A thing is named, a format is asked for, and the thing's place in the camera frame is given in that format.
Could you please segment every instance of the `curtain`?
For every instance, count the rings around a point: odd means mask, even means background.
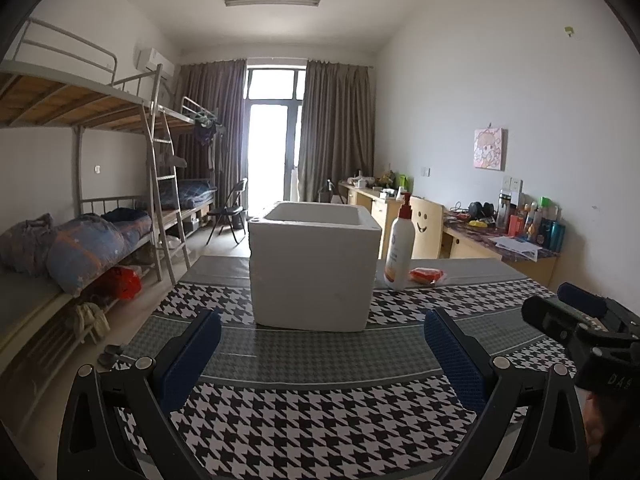
[[[245,72],[245,59],[180,69],[176,97],[187,96],[207,110],[217,110],[218,120],[226,131],[216,135],[209,146],[201,145],[192,134],[179,134],[175,139],[176,155],[187,161],[187,167],[177,168],[178,178],[211,178],[218,187],[218,207],[241,178]]]
[[[302,101],[298,194],[314,202],[327,179],[373,172],[373,112],[366,66],[309,61]]]

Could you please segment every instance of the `poster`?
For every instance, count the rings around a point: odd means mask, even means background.
[[[502,128],[486,128],[474,133],[474,168],[502,170]]]

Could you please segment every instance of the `air conditioner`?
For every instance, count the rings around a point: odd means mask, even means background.
[[[146,72],[146,70],[154,72],[159,64],[162,64],[162,77],[171,79],[174,76],[175,65],[154,48],[146,48],[140,51],[136,68],[140,72]]]

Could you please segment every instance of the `metal ladder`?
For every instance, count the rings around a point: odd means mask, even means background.
[[[169,131],[169,124],[166,120],[166,114],[164,109],[158,104],[158,92],[161,83],[162,65],[159,64],[156,68],[156,78],[154,80],[153,100],[149,107],[149,120],[147,119],[145,107],[140,105],[140,118],[142,120],[143,128],[146,131],[147,140],[147,165],[148,165],[148,177],[149,177],[149,216],[153,219],[154,211],[156,213],[156,222],[152,221],[152,244],[154,245],[155,255],[155,267],[158,281],[162,280],[162,267],[160,264],[160,255],[158,253],[158,237],[162,243],[162,252],[164,253],[164,260],[166,261],[166,268],[169,271],[169,277],[171,282],[175,286],[177,280],[175,279],[174,266],[171,263],[178,251],[182,250],[184,254],[184,261],[187,265],[187,269],[191,269],[191,261],[189,260],[189,251],[187,248],[187,239],[184,235],[184,227],[182,225],[182,211],[180,209],[180,199],[178,198],[178,181],[175,173],[175,166],[169,163],[170,174],[158,176],[158,167],[156,165],[156,144],[167,144],[169,147],[169,160],[175,156],[174,142],[171,138],[171,132]],[[162,131],[164,132],[164,138],[156,137],[156,117],[160,115],[162,119]],[[174,203],[177,206],[175,210],[175,219],[178,225],[178,232],[180,234],[180,244],[170,250],[166,240],[166,231],[164,229],[164,222],[162,217],[162,204],[160,202],[160,187],[159,182],[161,180],[172,181],[172,192]]]

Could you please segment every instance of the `tiled floor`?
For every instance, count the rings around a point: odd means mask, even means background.
[[[203,254],[249,256],[248,237],[236,245],[228,228],[220,236],[216,230],[211,242],[206,246],[209,233],[210,229],[205,227],[187,240],[191,263]],[[236,236],[240,239],[242,231],[236,233]],[[186,272],[184,261],[179,256],[174,259],[174,271],[178,279]],[[41,480],[56,478],[60,425],[76,370],[82,364],[94,364],[105,345],[128,342],[171,288],[172,284],[167,272],[164,272],[164,280],[160,283],[156,282],[154,273],[148,273],[145,277],[145,286],[135,300],[120,302],[109,312],[111,331],[107,337],[97,346],[91,342],[80,346],[51,383],[20,443],[24,446],[23,455],[30,460],[32,469]]]

